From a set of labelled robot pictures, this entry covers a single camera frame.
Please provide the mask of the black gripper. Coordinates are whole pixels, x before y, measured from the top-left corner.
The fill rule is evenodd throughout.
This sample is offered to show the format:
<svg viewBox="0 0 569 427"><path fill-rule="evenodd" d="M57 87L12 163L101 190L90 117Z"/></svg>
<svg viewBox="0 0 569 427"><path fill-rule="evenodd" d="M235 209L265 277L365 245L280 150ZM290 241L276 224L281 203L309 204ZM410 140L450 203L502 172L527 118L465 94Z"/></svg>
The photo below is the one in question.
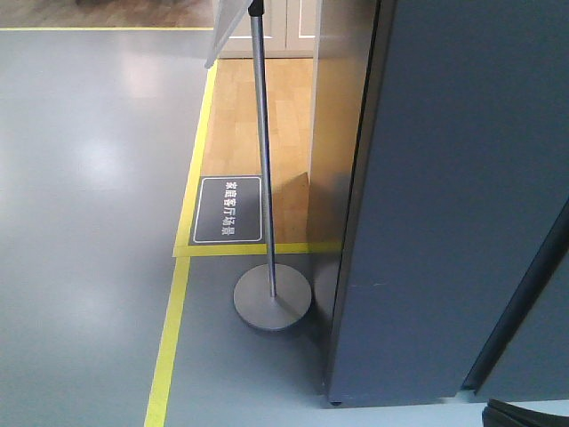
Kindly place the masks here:
<svg viewBox="0 0 569 427"><path fill-rule="evenodd" d="M551 415L517 407L496 399L490 399L482 413L485 427L529 426L529 427L568 427L568 417Z"/></svg>

